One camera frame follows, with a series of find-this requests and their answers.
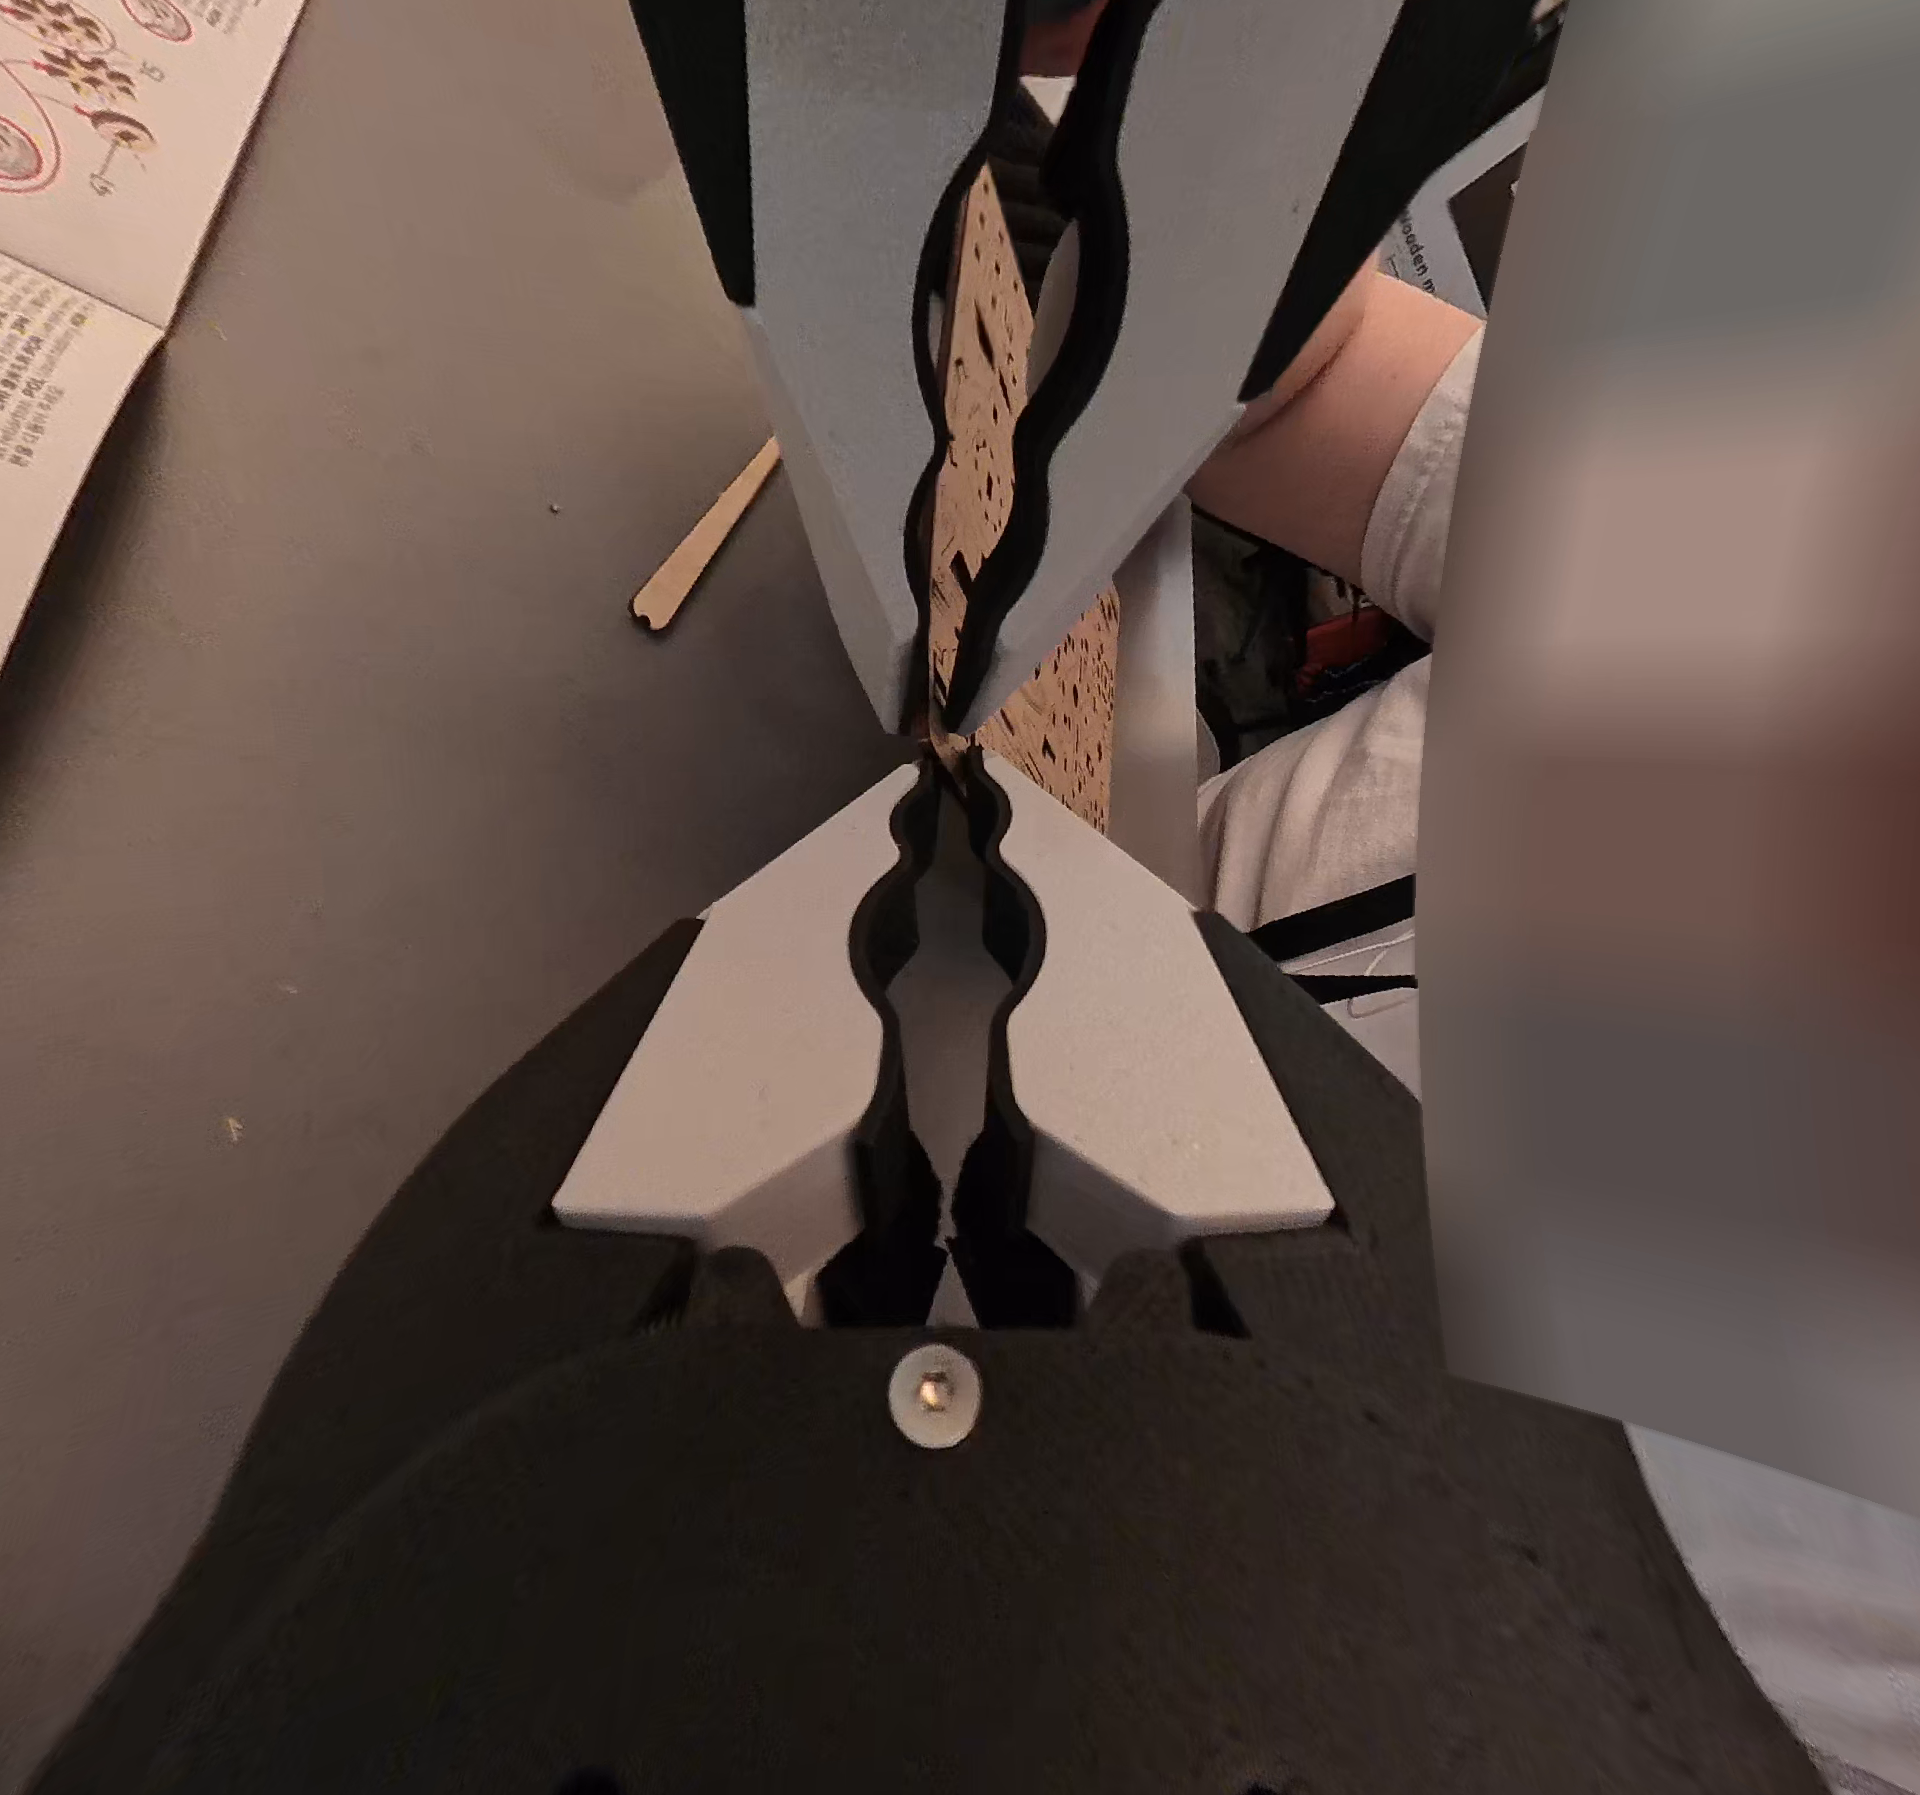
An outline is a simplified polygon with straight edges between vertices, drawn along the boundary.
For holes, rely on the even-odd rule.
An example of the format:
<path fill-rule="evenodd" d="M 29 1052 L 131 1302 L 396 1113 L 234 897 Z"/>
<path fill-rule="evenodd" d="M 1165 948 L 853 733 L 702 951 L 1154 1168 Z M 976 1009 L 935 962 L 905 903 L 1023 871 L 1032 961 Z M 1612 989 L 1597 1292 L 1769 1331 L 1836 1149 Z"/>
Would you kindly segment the flat wooden stick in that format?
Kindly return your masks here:
<path fill-rule="evenodd" d="M 640 631 L 667 631 L 690 593 L 702 584 L 732 529 L 752 513 L 765 482 L 783 467 L 783 441 L 769 434 L 756 455 L 732 477 L 729 487 L 697 517 L 697 523 L 669 547 L 652 576 L 632 593 L 627 614 Z"/>

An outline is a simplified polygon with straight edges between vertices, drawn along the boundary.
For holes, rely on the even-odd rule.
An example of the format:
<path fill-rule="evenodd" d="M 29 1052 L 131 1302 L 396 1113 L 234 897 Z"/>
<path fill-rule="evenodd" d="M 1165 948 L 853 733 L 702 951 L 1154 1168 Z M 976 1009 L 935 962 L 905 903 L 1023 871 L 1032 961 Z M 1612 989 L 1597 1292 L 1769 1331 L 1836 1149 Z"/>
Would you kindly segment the laser-cut wooden parts sheet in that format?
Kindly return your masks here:
<path fill-rule="evenodd" d="M 1014 424 L 1026 407 L 1032 339 L 1036 309 L 995 171 L 983 167 L 956 217 L 935 339 L 949 460 L 932 487 L 926 714 L 932 745 L 949 764 L 962 758 L 962 734 L 940 722 L 940 708 L 949 701 L 972 579 L 1014 510 Z M 1003 752 L 1046 798 L 1107 833 L 1115 714 L 1118 593 L 1103 587 L 972 745 Z"/>

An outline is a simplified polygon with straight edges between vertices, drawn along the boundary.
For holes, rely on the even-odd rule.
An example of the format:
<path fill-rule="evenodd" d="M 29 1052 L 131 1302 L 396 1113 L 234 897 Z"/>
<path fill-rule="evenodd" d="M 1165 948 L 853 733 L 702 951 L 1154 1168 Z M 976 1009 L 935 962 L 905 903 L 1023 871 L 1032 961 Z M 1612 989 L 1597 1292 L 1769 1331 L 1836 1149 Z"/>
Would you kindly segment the assembly instruction booklet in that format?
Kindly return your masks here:
<path fill-rule="evenodd" d="M 171 334 L 306 0 L 0 0 L 0 646 Z"/>

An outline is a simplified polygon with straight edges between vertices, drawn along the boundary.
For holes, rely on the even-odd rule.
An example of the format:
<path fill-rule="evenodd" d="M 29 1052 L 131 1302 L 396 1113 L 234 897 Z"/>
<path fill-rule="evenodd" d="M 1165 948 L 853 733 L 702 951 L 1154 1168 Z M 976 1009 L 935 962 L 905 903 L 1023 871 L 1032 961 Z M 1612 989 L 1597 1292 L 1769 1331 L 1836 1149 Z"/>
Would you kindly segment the person's right forearm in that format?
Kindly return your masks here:
<path fill-rule="evenodd" d="M 1304 353 L 1197 467 L 1186 499 L 1359 584 L 1386 473 L 1429 394 L 1478 334 L 1482 317 L 1360 265 Z"/>

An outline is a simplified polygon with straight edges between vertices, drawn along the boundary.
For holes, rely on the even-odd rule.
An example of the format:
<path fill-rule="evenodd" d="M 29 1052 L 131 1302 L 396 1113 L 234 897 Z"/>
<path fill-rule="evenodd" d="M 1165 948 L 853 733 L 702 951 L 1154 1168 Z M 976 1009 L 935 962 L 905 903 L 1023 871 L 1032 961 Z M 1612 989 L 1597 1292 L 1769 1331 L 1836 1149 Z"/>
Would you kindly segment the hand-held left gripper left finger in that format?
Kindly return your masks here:
<path fill-rule="evenodd" d="M 917 948 L 940 764 L 899 764 L 700 917 L 549 1209 L 756 1250 L 832 1328 L 923 1328 L 942 1188 L 890 989 Z"/>

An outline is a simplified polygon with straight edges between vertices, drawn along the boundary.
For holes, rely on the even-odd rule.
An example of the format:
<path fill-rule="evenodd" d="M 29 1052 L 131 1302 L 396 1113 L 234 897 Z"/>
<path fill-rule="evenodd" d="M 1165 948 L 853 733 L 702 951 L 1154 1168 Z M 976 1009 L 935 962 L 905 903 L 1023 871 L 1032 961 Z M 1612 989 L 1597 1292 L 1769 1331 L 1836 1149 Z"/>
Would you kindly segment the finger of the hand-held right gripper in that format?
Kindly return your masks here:
<path fill-rule="evenodd" d="M 752 302 L 802 532 L 882 729 L 905 714 L 905 523 L 935 460 L 923 246 L 1003 85 L 1008 0 L 745 0 Z"/>
<path fill-rule="evenodd" d="M 1014 429 L 942 722 L 976 733 L 1214 441 L 1406 0 L 1118 0 L 1067 120 L 1067 330 Z"/>

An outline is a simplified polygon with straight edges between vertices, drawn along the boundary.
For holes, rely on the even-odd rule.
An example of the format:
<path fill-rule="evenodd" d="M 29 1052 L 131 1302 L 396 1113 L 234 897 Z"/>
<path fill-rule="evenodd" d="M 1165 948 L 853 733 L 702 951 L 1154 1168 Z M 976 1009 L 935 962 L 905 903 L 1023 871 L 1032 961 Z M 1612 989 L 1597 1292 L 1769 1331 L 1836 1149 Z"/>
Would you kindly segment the printed model kit box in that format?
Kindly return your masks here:
<path fill-rule="evenodd" d="M 1502 234 L 1545 85 L 1502 113 L 1389 222 L 1377 265 L 1411 288 L 1487 317 L 1494 302 Z"/>

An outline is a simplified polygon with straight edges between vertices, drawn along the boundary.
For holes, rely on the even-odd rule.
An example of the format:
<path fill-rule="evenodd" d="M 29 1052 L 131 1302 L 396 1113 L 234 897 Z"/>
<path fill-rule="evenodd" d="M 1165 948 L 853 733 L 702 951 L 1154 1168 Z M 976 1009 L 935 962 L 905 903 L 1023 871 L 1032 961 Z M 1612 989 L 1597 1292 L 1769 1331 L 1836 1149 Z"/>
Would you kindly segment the person's white shirt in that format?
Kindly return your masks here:
<path fill-rule="evenodd" d="M 1450 330 L 1359 532 L 1359 587 L 1430 636 L 1482 326 Z M 1253 929 L 1411 871 L 1429 661 L 1199 790 L 1214 910 Z M 1793 1473 L 1631 1430 L 1653 1497 L 1759 1689 L 1836 1790 L 1916 1790 L 1920 1526 Z"/>

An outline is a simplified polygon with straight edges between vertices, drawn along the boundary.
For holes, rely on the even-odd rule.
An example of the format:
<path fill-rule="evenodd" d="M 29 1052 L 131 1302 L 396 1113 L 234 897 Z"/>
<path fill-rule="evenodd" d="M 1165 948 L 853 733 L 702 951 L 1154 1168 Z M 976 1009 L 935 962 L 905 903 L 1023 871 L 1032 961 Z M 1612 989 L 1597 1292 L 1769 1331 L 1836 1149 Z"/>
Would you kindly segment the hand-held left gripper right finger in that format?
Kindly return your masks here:
<path fill-rule="evenodd" d="M 976 1328 L 1070 1328 L 1115 1261 L 1334 1216 L 1197 905 L 998 752 L 964 758 L 991 1023 L 952 1188 Z"/>

